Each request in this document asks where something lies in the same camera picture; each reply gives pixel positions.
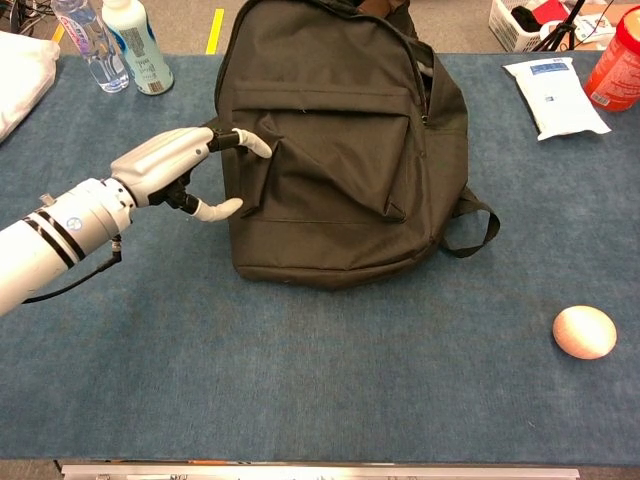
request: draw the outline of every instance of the zipper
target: zipper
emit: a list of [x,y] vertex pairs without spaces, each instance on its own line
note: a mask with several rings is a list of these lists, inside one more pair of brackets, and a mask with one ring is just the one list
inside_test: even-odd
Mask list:
[[[236,38],[238,36],[238,30],[240,29],[240,24],[242,23],[244,17],[246,16],[248,10],[250,10],[251,8],[253,8],[253,6],[256,3],[259,3],[262,0],[249,0],[247,3],[245,3],[243,5],[243,7],[240,9],[240,11],[238,12],[238,15],[236,16],[236,20],[233,24],[233,30],[231,31],[231,38],[229,39],[229,45],[227,47],[227,53],[225,54],[223,60],[222,60],[222,64],[220,65],[220,69],[218,70],[218,78],[216,80],[216,88],[215,88],[215,94],[214,94],[214,101],[215,101],[215,107],[216,107],[216,111],[218,111],[218,101],[220,99],[220,88],[221,88],[221,80],[224,77],[224,74],[227,70],[227,66],[229,64],[229,57],[230,57],[230,53],[233,52],[233,48],[235,46],[236,43]],[[390,31],[397,39],[398,41],[402,44],[402,46],[404,47],[405,51],[407,52],[407,55],[409,56],[409,59],[411,60],[411,67],[413,69],[413,76],[414,76],[414,80],[416,82],[416,85],[418,86],[418,93],[420,95],[420,102],[421,102],[421,106],[422,106],[422,123],[426,125],[427,120],[429,118],[428,116],[428,110],[429,110],[429,106],[427,103],[427,94],[425,92],[424,89],[424,83],[422,82],[422,76],[420,75],[420,70],[418,68],[418,62],[415,58],[415,56],[413,55],[413,51],[411,50],[411,46],[409,45],[409,42],[407,42],[400,33],[398,33],[391,25],[389,25],[384,19],[380,18],[380,17],[376,17],[374,15],[362,15],[362,14],[358,14],[358,15],[349,15],[343,12],[339,12],[337,10],[334,10],[333,8],[331,8],[329,5],[326,5],[324,3],[322,3],[319,0],[304,0],[304,2],[307,3],[313,3],[314,5],[317,5],[321,8],[323,8],[324,10],[327,10],[328,12],[331,12],[334,15],[337,15],[340,18],[346,19],[346,20],[355,20],[355,21],[359,21],[361,19],[367,19],[370,21],[374,21],[376,23],[378,23],[378,25],[381,25],[383,28],[386,28],[388,31]]]

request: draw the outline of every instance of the black stripe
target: black stripe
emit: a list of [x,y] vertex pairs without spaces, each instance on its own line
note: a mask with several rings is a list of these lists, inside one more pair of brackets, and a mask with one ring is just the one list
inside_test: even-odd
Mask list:
[[71,260],[71,257],[67,255],[67,252],[62,249],[62,247],[53,239],[51,235],[45,232],[42,227],[38,225],[34,220],[30,218],[23,218],[23,220],[27,223],[27,225],[33,228],[38,233],[38,235],[40,235],[44,239],[45,242],[51,245],[51,248],[56,251],[56,253],[60,257],[60,260],[62,260],[67,265],[67,268],[73,267],[74,263],[73,260]]
[[84,251],[82,250],[82,248],[80,247],[80,245],[78,245],[78,242],[76,242],[74,240],[74,238],[69,235],[69,232],[67,232],[62,225],[60,225],[58,222],[56,222],[56,219],[53,218],[51,215],[49,215],[47,212],[45,212],[44,210],[37,210],[36,213],[38,215],[40,215],[42,218],[44,218],[47,222],[49,222],[49,224],[56,229],[56,232],[58,232],[62,238],[64,238],[64,241],[67,242],[69,244],[69,246],[72,248],[72,250],[74,252],[76,252],[76,255],[78,256],[78,258],[80,260],[84,260],[84,258],[86,257]]

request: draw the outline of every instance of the yellow tape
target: yellow tape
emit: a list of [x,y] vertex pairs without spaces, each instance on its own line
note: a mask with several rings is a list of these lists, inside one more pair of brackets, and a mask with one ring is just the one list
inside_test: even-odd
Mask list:
[[215,54],[218,48],[222,17],[224,17],[224,8],[216,8],[216,13],[213,15],[213,23],[211,23],[211,32],[209,32],[209,41],[207,42],[207,55]]
[[51,40],[53,40],[56,43],[60,43],[60,40],[62,40],[63,36],[64,36],[64,27],[58,24],[58,27],[56,28],[56,31],[53,34],[53,37],[51,37]]

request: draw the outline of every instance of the red cap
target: red cap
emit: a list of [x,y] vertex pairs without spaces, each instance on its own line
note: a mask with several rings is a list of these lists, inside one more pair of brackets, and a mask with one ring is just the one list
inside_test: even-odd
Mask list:
[[[638,22],[639,26],[637,29],[633,28],[631,32],[628,22]],[[628,50],[640,55],[640,7],[634,7],[624,14],[616,28],[616,38]]]

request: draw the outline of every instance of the wet wipes package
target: wet wipes package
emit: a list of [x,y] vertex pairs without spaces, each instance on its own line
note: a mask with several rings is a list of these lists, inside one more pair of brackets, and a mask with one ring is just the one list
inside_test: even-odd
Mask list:
[[531,108],[540,132],[538,140],[611,131],[584,93],[571,58],[545,58],[504,68],[515,77]]

